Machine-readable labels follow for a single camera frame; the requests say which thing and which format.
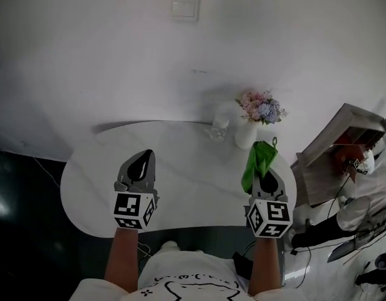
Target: blue flower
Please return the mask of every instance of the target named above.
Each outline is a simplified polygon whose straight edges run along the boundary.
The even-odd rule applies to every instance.
[[[262,103],[258,107],[258,115],[266,122],[275,124],[278,121],[278,107],[279,103]]]
[[[271,110],[271,106],[267,103],[262,103],[257,111],[260,116],[267,116],[269,114],[269,111]]]

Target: glass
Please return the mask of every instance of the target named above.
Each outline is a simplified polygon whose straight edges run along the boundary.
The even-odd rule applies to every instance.
[[[212,121],[211,128],[211,139],[216,140],[218,142],[224,140],[226,130],[229,125],[229,119],[225,114],[216,114],[214,120]]]

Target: white vase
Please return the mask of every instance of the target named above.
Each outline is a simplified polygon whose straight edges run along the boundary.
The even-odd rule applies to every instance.
[[[241,149],[250,148],[257,140],[257,130],[259,122],[246,122],[240,126],[235,134],[235,143]]]

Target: green towel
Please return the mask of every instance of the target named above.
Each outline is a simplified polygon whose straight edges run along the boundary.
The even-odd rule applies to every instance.
[[[269,145],[265,141],[255,142],[250,149],[248,163],[246,164],[246,170],[242,177],[243,190],[251,194],[251,187],[253,185],[253,172],[254,169],[261,175],[261,178],[267,174],[271,164],[273,163],[278,151],[276,144],[278,140],[273,138],[273,145]]]

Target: forearm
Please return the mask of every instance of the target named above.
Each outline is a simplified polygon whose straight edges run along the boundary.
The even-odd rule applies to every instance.
[[[254,246],[249,294],[255,296],[260,292],[280,287],[281,277],[279,274],[276,240],[272,238],[258,238]]]
[[[118,228],[113,238],[105,270],[104,279],[118,285],[128,293],[137,291],[137,241],[138,232],[136,230]]]

